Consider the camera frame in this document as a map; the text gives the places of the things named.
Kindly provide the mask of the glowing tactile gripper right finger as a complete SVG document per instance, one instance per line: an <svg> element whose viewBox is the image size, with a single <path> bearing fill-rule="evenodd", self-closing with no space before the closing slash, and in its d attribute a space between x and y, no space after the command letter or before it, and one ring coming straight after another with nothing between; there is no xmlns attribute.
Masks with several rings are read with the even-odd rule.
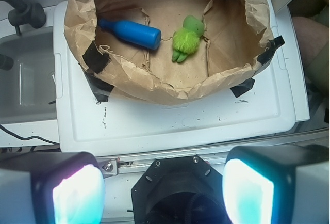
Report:
<svg viewBox="0 0 330 224"><path fill-rule="evenodd" d="M236 146L222 191L232 223L329 223L329 147Z"/></svg>

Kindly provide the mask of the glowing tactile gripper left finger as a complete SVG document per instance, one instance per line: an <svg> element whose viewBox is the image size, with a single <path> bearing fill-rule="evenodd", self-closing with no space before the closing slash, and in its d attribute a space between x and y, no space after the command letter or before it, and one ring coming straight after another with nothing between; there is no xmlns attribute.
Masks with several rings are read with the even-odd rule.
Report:
<svg viewBox="0 0 330 224"><path fill-rule="evenodd" d="M104 201L90 153L1 154L1 223L100 223Z"/></svg>

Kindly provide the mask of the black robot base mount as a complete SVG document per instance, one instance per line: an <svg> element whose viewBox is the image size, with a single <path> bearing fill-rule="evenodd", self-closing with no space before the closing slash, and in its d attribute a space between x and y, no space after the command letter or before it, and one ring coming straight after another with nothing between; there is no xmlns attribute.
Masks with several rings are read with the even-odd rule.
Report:
<svg viewBox="0 0 330 224"><path fill-rule="evenodd" d="M231 223L222 175L197 155L155 160L131 198L135 223Z"/></svg>

